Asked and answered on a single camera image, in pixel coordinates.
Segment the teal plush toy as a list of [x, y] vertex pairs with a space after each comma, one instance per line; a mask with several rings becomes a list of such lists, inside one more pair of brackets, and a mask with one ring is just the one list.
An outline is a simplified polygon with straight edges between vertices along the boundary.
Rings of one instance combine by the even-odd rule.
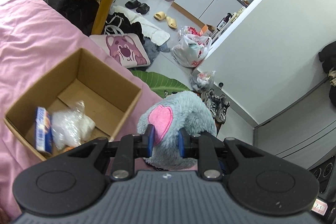
[[137, 132], [144, 134], [147, 126], [154, 126], [154, 147], [146, 164], [163, 170], [194, 170], [197, 161], [183, 159], [178, 149], [180, 129], [189, 135], [208, 132], [217, 135], [215, 121], [201, 98], [190, 91], [171, 94], [151, 106], [139, 118]]

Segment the grey plastic bag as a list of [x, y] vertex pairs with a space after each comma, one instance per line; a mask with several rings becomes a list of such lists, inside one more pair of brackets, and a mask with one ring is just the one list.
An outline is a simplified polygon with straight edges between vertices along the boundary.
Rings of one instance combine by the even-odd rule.
[[190, 76], [190, 85], [196, 92], [210, 90], [214, 85], [216, 71], [199, 72], [194, 70]]

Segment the white floor towel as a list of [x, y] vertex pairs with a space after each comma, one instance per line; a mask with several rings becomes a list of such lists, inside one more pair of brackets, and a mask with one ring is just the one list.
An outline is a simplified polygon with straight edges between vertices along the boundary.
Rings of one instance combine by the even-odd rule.
[[143, 36], [149, 38], [157, 46], [163, 45], [170, 38], [170, 34], [168, 32], [148, 21], [140, 13], [133, 12], [122, 6], [112, 6], [109, 13], [113, 14], [114, 12], [124, 14], [129, 19], [130, 23], [139, 22], [142, 27]]

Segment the pink bed sheet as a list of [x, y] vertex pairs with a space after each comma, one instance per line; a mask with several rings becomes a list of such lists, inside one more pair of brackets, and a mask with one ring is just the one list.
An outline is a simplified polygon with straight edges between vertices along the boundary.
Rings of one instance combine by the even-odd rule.
[[1, 117], [35, 81], [78, 48], [142, 89], [118, 138], [134, 133], [140, 116], [161, 97], [43, 0], [1, 0]]

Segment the grey white sneaker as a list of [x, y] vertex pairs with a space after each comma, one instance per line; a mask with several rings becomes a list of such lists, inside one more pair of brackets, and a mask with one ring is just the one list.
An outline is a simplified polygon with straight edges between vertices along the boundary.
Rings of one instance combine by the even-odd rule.
[[220, 124], [224, 124], [227, 118], [227, 110], [230, 107], [230, 102], [225, 95], [216, 96], [209, 95], [207, 100], [207, 107], [214, 120]]

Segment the yellow slipper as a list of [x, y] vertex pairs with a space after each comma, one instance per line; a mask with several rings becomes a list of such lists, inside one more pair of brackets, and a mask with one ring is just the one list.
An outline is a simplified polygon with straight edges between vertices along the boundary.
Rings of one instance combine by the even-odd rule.
[[172, 29], [174, 29], [174, 30], [177, 29], [177, 27], [178, 27], [178, 26], [177, 26], [177, 21], [176, 21], [174, 18], [167, 16], [167, 17], [166, 17], [166, 22], [167, 22], [167, 25], [168, 25], [170, 28], [172, 28]]
[[166, 18], [166, 14], [165, 14], [163, 11], [156, 12], [156, 13], [154, 14], [154, 18], [155, 18], [156, 20], [163, 21], [163, 20], [165, 20], [165, 18]]

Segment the pink bear cushion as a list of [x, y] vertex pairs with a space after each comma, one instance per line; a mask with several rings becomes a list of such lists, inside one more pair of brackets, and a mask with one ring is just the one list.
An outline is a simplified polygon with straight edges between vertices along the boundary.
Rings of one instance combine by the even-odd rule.
[[89, 38], [125, 68], [148, 67], [151, 64], [136, 34], [91, 35]]

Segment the left yellow slipper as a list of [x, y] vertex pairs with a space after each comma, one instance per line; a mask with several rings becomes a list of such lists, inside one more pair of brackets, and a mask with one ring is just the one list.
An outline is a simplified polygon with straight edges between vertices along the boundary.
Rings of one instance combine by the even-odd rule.
[[155, 18], [156, 20], [163, 21], [163, 20], [165, 20], [165, 18], [166, 18], [166, 14], [165, 14], [163, 11], [156, 12], [156, 13], [154, 14], [154, 18]]

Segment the white kitchen cabinet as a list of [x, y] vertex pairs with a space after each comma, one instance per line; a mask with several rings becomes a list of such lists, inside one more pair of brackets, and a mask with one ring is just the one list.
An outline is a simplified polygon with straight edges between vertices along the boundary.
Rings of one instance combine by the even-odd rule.
[[174, 0], [171, 6], [199, 27], [215, 27], [228, 13], [247, 7], [241, 0]]

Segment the right yellow slipper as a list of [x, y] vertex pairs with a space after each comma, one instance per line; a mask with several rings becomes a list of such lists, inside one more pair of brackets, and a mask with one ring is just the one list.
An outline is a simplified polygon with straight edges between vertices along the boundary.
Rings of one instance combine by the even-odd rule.
[[167, 16], [167, 17], [166, 17], [166, 22], [167, 22], [167, 25], [168, 25], [170, 28], [172, 28], [172, 29], [174, 29], [174, 30], [177, 29], [177, 27], [178, 27], [178, 26], [177, 26], [177, 21], [176, 21], [174, 18]]

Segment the clear bubble wrap bag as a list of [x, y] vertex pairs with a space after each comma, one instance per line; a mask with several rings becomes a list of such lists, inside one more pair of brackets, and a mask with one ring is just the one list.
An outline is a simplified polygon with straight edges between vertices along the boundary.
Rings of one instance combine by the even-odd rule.
[[52, 114], [52, 137], [59, 151], [66, 147], [80, 146], [88, 141], [95, 127], [95, 122], [85, 115], [85, 104], [82, 100], [67, 110]]

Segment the cardboard box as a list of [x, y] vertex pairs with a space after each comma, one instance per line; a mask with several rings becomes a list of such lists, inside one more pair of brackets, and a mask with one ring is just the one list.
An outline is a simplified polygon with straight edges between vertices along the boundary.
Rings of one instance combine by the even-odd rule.
[[35, 116], [38, 107], [49, 113], [67, 110], [83, 101], [84, 112], [96, 124], [91, 138], [114, 139], [141, 96], [141, 88], [116, 69], [80, 48], [42, 76], [5, 114], [5, 124], [35, 156], [45, 161], [59, 154], [35, 149]]

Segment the green leaf cartoon rug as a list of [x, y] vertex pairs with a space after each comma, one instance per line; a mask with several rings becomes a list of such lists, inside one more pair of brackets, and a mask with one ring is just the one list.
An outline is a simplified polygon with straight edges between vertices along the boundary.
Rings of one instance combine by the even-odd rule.
[[171, 94], [190, 91], [190, 89], [176, 79], [171, 79], [155, 72], [131, 70], [131, 73], [146, 83], [149, 88], [161, 98], [166, 98]]

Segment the black slipper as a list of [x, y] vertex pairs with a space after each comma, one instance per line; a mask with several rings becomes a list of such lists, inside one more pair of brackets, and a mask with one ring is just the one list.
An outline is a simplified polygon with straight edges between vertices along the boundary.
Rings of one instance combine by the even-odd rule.
[[146, 3], [142, 3], [139, 7], [137, 7], [136, 12], [141, 15], [145, 15], [149, 12], [150, 7]]
[[138, 8], [140, 5], [141, 2], [138, 0], [130, 0], [126, 2], [125, 7], [132, 10]]

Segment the white red shopping bag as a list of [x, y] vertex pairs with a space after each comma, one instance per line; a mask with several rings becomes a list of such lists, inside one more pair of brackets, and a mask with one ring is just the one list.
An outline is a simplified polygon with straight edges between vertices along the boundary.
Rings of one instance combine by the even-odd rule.
[[208, 55], [212, 39], [200, 36], [193, 27], [184, 26], [178, 31], [178, 42], [171, 49], [175, 61], [186, 68], [196, 68]]

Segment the white refrigerator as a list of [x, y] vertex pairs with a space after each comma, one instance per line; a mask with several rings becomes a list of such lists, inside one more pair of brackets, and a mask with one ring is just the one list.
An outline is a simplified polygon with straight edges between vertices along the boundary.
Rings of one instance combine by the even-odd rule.
[[318, 53], [335, 41], [335, 0], [254, 0], [201, 71], [231, 101], [219, 137], [311, 168], [335, 152], [335, 107]]

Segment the right black slipper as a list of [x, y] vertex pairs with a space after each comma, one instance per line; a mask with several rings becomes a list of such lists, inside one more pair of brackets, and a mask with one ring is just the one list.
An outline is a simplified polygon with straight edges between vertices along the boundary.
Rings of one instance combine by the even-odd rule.
[[146, 3], [142, 3], [139, 7], [137, 7], [136, 12], [141, 15], [145, 15], [149, 12], [150, 7]]

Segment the black white clothing pile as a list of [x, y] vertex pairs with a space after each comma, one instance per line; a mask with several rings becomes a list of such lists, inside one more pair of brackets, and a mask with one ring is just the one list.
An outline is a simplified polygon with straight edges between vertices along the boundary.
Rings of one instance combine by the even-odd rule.
[[109, 14], [103, 29], [104, 35], [115, 34], [135, 34], [138, 36], [140, 42], [144, 44], [144, 36], [142, 33], [142, 26], [140, 22], [131, 23], [125, 14], [114, 12]]

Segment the blue packaged box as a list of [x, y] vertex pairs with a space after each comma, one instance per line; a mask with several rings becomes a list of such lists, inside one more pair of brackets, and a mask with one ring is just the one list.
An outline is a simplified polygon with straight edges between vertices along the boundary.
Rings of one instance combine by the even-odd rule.
[[35, 116], [35, 149], [40, 153], [52, 154], [51, 116], [43, 107], [37, 107]]

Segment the grey fluffy mat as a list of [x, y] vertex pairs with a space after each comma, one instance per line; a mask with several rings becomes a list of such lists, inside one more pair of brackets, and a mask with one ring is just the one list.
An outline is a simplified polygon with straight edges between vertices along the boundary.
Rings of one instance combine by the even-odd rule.
[[170, 52], [170, 48], [167, 46], [167, 43], [164, 43], [161, 46], [157, 46], [147, 37], [144, 37], [143, 41], [144, 41], [143, 43], [144, 50], [146, 51], [147, 56], [151, 63], [154, 62], [154, 60], [158, 57], [158, 55], [161, 52], [164, 52], [164, 53]]

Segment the left black slipper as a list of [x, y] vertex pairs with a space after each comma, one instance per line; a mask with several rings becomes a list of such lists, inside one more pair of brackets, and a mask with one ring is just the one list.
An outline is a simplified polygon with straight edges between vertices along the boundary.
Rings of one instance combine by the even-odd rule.
[[132, 10], [138, 8], [140, 5], [141, 2], [138, 0], [130, 0], [126, 2], [125, 7]]

